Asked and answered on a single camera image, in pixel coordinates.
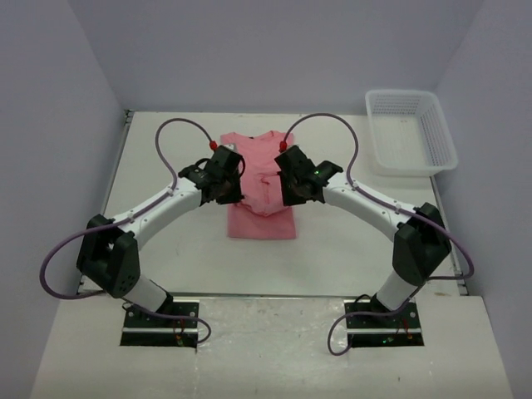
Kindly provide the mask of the pink t shirt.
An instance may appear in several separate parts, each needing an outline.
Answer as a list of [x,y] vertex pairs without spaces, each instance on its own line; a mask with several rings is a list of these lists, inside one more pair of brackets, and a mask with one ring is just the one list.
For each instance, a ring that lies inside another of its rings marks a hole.
[[268,131],[255,137],[236,132],[220,137],[243,156],[240,184],[244,198],[228,206],[227,235],[232,239],[296,239],[293,209],[283,204],[279,167],[274,158],[284,133]]

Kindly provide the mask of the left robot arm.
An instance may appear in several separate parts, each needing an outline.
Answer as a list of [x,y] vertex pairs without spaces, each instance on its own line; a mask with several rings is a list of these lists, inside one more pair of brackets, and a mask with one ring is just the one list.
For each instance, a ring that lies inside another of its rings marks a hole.
[[204,204],[238,203],[244,166],[235,145],[221,145],[204,165],[185,167],[175,183],[137,207],[111,219],[94,216],[82,240],[78,270],[113,298],[142,308],[152,325],[165,326],[172,319],[173,297],[141,272],[140,250],[169,224]]

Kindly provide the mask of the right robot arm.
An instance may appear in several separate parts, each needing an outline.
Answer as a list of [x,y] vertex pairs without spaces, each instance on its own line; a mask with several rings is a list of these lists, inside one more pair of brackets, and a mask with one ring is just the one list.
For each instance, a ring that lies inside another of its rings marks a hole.
[[390,239],[392,272],[370,299],[369,311],[377,325],[392,325],[400,317],[403,303],[419,292],[451,251],[438,208],[391,199],[356,182],[331,161],[315,165],[296,145],[274,161],[285,205],[314,201],[337,207]]

